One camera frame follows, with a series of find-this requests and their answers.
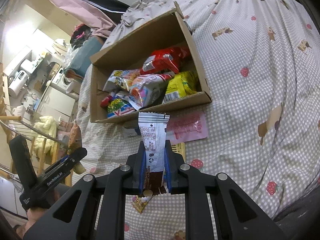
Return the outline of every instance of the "pink package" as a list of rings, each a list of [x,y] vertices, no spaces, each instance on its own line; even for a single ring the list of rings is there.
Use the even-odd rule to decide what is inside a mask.
[[[203,139],[208,136],[207,123],[202,111],[195,111],[180,117],[170,117],[166,139],[171,144]]]

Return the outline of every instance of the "pink curtain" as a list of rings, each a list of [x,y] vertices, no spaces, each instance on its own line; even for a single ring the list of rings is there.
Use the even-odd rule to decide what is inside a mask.
[[[82,0],[49,0],[92,29],[92,35],[109,37],[116,24],[102,11]]]

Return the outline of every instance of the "nutrition facts label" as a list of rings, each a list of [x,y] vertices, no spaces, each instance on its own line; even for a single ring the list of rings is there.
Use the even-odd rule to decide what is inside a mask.
[[[146,151],[156,150],[156,129],[153,127],[141,127],[141,136]]]

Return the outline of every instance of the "checkered fabric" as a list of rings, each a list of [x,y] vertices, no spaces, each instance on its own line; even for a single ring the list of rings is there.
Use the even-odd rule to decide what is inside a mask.
[[[173,8],[175,0],[138,0],[104,48]],[[186,143],[187,163],[228,174],[270,217],[317,186],[320,169],[320,38],[294,0],[176,0],[193,30],[213,102],[205,112],[209,136]],[[116,124],[90,123],[90,79],[80,91],[78,124],[95,175],[108,174],[138,150]],[[269,116],[281,106],[280,121]],[[266,122],[268,130],[258,127]],[[82,175],[74,175],[73,183]],[[183,195],[153,197],[142,214],[126,202],[125,239],[172,239],[185,230]]]

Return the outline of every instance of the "yellow snack bag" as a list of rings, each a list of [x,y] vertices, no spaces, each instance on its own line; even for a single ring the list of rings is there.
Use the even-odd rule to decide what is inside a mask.
[[[183,71],[169,81],[162,103],[183,98],[196,93],[198,75],[193,71]]]

